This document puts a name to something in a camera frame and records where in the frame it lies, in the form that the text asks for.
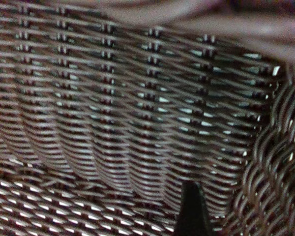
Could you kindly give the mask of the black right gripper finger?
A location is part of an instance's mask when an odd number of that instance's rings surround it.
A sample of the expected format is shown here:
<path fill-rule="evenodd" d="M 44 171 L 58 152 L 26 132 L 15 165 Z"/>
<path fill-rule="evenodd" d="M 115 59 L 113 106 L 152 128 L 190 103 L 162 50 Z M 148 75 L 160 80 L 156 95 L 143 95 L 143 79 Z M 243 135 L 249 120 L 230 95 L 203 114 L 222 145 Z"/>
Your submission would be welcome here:
<path fill-rule="evenodd" d="M 180 212 L 176 222 L 177 236 L 211 236 L 205 195 L 197 182 L 185 182 L 182 187 Z"/>

